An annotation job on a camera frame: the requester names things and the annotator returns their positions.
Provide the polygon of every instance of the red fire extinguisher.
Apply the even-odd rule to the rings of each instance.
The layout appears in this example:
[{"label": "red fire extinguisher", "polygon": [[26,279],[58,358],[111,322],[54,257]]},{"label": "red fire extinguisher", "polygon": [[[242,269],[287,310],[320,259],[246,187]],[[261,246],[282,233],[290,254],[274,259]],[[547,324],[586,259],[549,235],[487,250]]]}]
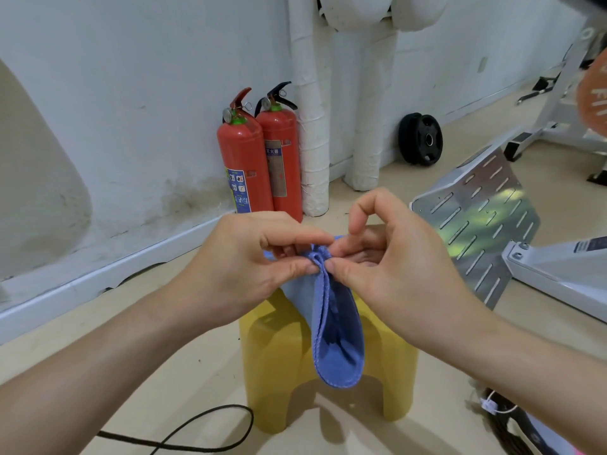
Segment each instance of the red fire extinguisher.
[{"label": "red fire extinguisher", "polygon": [[245,88],[224,109],[224,122],[217,130],[224,166],[234,196],[236,212],[274,210],[268,161],[261,124],[242,108]]},{"label": "red fire extinguisher", "polygon": [[274,209],[283,210],[300,222],[303,220],[304,213],[299,171],[297,116],[291,110],[282,107],[285,105],[297,110],[293,102],[283,97],[285,95],[283,88],[289,83],[291,82],[280,83],[267,94],[267,97],[262,98],[255,108],[255,117],[263,128]]}]

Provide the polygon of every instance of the floor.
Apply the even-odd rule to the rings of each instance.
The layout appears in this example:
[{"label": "floor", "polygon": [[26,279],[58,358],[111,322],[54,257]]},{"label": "floor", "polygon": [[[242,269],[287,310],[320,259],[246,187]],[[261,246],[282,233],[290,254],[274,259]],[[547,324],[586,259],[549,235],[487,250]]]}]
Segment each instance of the floor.
[{"label": "floor", "polygon": [[[432,168],[396,162],[381,172],[381,183],[404,201],[430,187],[441,175],[489,140],[519,124],[531,123],[545,96],[514,106],[525,90],[444,128],[443,158]],[[607,235],[607,189],[585,181],[601,168],[599,156],[536,143],[513,165],[543,219],[534,244]],[[346,230],[348,211],[359,195],[342,181],[331,184],[330,210],[306,220],[334,234]],[[188,253],[156,267],[78,309],[0,348],[0,382],[76,340],[174,276]],[[607,325],[518,282],[511,282],[496,308],[515,324],[607,359]],[[290,407],[291,425],[277,436],[253,429],[234,454],[503,454],[480,414],[468,404],[470,379],[456,369],[420,355],[414,406],[406,418],[381,418],[381,385],[364,378],[347,391],[318,381],[300,387]],[[162,439],[193,415],[224,403],[245,403],[237,325],[209,332],[179,351],[125,403],[106,425],[108,431]],[[237,440],[247,418],[224,411],[194,423],[174,444],[220,446]],[[86,455],[145,455],[150,450],[95,439]]]}]

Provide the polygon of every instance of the orange disc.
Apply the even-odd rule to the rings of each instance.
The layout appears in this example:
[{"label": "orange disc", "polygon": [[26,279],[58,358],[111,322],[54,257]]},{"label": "orange disc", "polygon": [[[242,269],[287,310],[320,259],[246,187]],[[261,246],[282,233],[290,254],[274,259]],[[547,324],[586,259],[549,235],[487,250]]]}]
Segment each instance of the orange disc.
[{"label": "orange disc", "polygon": [[576,97],[582,122],[607,137],[607,49],[597,56],[580,81]]}]

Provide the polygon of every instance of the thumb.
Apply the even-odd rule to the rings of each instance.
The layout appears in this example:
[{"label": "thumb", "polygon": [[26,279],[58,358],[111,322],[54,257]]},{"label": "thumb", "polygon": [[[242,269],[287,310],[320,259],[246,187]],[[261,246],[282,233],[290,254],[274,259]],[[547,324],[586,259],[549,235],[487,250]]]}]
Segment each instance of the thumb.
[{"label": "thumb", "polygon": [[368,280],[375,271],[374,267],[368,267],[360,263],[354,263],[344,258],[333,257],[325,261],[325,268],[339,282],[348,286],[358,295],[363,297]]},{"label": "thumb", "polygon": [[305,257],[285,257],[272,262],[269,266],[272,285],[280,287],[285,282],[304,275],[313,275],[319,272],[318,267]]}]

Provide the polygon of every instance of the wall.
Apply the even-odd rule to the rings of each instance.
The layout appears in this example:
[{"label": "wall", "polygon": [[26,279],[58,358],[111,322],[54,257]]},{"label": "wall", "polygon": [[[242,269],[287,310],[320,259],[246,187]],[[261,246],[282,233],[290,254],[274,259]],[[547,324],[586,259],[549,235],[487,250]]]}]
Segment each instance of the wall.
[{"label": "wall", "polygon": [[[580,26],[555,0],[451,0],[400,34],[387,131],[539,75]],[[352,154],[365,36],[333,34],[321,73],[333,164]],[[288,48],[286,0],[0,2],[0,311],[231,210],[221,109],[288,79]]]}]

